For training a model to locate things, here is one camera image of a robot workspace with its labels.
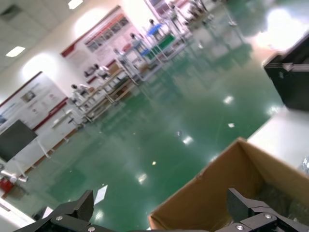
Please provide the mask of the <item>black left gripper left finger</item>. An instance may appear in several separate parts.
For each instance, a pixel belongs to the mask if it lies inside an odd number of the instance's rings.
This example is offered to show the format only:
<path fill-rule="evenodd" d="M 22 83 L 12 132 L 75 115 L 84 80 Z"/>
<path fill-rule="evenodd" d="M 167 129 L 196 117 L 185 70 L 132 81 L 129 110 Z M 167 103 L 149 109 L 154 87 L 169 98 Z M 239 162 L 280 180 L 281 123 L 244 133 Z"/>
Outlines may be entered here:
<path fill-rule="evenodd" d="M 104 228 L 92 225 L 94 196 L 87 190 L 76 201 L 59 205 L 49 216 L 18 229 L 18 232 L 102 232 Z"/>

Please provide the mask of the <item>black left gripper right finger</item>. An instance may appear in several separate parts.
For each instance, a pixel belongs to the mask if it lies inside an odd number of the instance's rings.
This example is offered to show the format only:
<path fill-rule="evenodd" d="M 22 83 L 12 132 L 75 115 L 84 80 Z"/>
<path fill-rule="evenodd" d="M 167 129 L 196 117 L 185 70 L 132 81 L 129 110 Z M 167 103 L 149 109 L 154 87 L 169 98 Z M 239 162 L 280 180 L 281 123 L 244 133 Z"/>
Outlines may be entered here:
<path fill-rule="evenodd" d="M 309 227 L 286 218 L 263 201 L 248 199 L 236 189 L 227 191 L 227 209 L 234 223 L 220 232 L 308 232 Z"/>

